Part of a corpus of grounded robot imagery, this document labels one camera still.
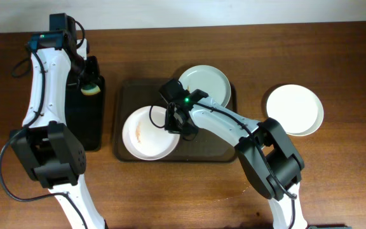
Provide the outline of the yellow green sponge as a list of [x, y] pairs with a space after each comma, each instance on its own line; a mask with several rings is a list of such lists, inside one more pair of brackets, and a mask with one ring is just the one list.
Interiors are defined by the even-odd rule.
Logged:
[[97, 84], [90, 83], [81, 87], [81, 93], [85, 96], [92, 96], [101, 92], [100, 87]]

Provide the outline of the white plate with sauce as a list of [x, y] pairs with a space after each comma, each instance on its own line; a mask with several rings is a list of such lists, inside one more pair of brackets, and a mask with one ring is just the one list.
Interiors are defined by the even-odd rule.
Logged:
[[166, 109], [145, 106], [134, 111], [125, 121], [122, 140], [127, 151], [141, 160], [159, 160], [169, 155], [178, 145], [180, 135], [163, 128]]

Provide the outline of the pale green plate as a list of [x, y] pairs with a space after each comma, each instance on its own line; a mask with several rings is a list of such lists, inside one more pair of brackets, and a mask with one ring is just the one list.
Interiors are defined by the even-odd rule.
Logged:
[[231, 85], [227, 76], [216, 67], [198, 65], [190, 67], [179, 78], [189, 92], [196, 89], [206, 92], [221, 106], [226, 107], [231, 98]]

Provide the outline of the cream white plate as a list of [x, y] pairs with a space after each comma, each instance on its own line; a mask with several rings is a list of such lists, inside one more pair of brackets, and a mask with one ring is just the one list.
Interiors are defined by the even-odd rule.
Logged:
[[321, 100], [301, 85], [282, 85], [267, 98], [266, 113], [278, 121], [288, 135], [306, 136], [322, 125], [324, 109]]

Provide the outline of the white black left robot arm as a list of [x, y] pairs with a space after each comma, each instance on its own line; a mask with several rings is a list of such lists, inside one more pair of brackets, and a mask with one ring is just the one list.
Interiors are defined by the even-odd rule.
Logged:
[[67, 14], [52, 14], [50, 28], [27, 43], [30, 102], [7, 147], [58, 200], [73, 228], [106, 228], [85, 182], [86, 152], [101, 144], [105, 81], [88, 41], [77, 37], [80, 28]]

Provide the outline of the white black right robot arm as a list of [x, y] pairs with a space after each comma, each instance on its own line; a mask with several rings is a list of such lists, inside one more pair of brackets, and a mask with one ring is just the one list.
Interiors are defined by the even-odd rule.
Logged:
[[299, 197], [304, 160], [273, 118], [245, 118], [202, 90], [189, 92], [176, 79], [159, 89], [166, 102], [164, 129], [171, 134], [207, 130], [234, 147], [248, 182], [268, 200], [273, 228], [307, 228]]

